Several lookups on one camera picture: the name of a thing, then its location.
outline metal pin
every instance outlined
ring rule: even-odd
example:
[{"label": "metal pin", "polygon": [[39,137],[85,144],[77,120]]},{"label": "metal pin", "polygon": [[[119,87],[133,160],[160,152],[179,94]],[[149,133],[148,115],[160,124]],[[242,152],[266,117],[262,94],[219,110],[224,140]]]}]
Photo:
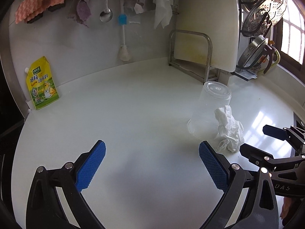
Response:
[{"label": "metal pin", "polygon": [[38,173],[43,172],[43,169],[44,169],[43,166],[39,166],[39,167],[37,168],[37,172],[38,172]]},{"label": "metal pin", "polygon": [[260,168],[260,171],[265,173],[265,174],[268,172],[268,170],[265,167]]},{"label": "metal pin", "polygon": [[67,162],[66,164],[65,164],[65,168],[66,169],[71,169],[73,167],[73,163],[71,163],[71,162]]},{"label": "metal pin", "polygon": [[232,164],[231,166],[233,169],[236,169],[236,170],[238,170],[240,168],[238,164]]}]

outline white cloth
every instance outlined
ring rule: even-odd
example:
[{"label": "white cloth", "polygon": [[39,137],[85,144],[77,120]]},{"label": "white cloth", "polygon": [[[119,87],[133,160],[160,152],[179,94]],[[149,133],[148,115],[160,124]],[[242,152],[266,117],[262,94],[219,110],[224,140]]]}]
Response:
[{"label": "white cloth", "polygon": [[225,105],[217,108],[215,117],[219,122],[218,137],[222,139],[217,151],[221,151],[226,147],[231,152],[239,151],[240,146],[245,142],[243,137],[244,127],[240,121],[236,121],[232,116],[231,107]]},{"label": "white cloth", "polygon": [[160,22],[164,28],[170,23],[170,19],[173,15],[171,8],[173,0],[153,0],[153,3],[156,4],[154,29],[157,28]]}]

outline white cutting board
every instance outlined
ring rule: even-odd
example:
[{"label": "white cutting board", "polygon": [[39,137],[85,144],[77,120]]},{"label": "white cutting board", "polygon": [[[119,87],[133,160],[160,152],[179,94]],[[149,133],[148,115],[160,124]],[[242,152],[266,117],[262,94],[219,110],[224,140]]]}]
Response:
[{"label": "white cutting board", "polygon": [[[177,29],[206,33],[213,44],[211,65],[235,70],[238,50],[238,0],[180,0]],[[174,57],[206,64],[208,45],[202,36],[176,33]]]}]

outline white bottle brush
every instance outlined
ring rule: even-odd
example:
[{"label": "white bottle brush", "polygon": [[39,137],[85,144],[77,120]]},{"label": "white bottle brush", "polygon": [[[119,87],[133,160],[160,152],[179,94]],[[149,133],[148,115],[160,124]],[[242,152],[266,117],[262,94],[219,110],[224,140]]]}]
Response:
[{"label": "white bottle brush", "polygon": [[124,14],[123,0],[120,0],[121,3],[121,14],[119,15],[119,24],[122,26],[122,36],[123,36],[123,45],[120,47],[119,58],[122,61],[129,61],[132,57],[127,49],[125,42],[125,25],[127,24],[127,17]]}]

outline transparent plastic cup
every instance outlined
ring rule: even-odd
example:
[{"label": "transparent plastic cup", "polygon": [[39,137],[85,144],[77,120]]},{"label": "transparent plastic cup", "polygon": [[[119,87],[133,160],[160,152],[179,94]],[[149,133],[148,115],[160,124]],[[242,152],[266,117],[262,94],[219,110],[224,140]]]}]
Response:
[{"label": "transparent plastic cup", "polygon": [[201,140],[214,140],[218,133],[218,121],[215,118],[215,109],[229,105],[230,89],[218,82],[205,82],[195,105],[188,130]]}]

